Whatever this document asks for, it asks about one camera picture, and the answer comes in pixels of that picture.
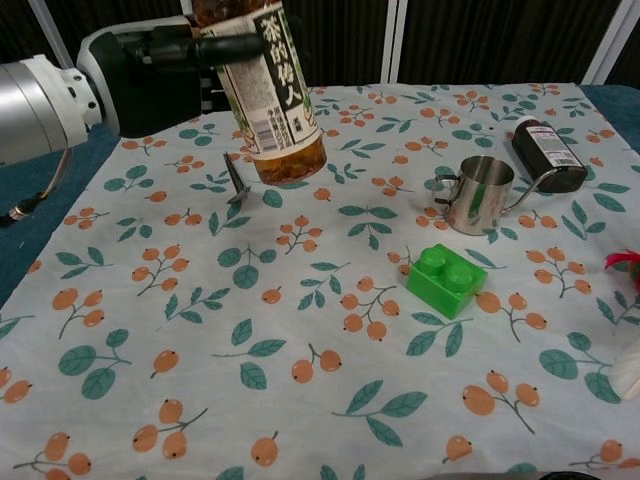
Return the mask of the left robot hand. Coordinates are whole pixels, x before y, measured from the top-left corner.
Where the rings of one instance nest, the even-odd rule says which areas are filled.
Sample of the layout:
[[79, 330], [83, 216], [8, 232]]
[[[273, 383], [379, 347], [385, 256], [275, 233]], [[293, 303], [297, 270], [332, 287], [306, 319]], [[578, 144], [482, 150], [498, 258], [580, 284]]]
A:
[[173, 16], [94, 32], [82, 40], [76, 66], [102, 122], [135, 139], [229, 110], [216, 69], [258, 59], [265, 46], [256, 33], [206, 37], [193, 18]]

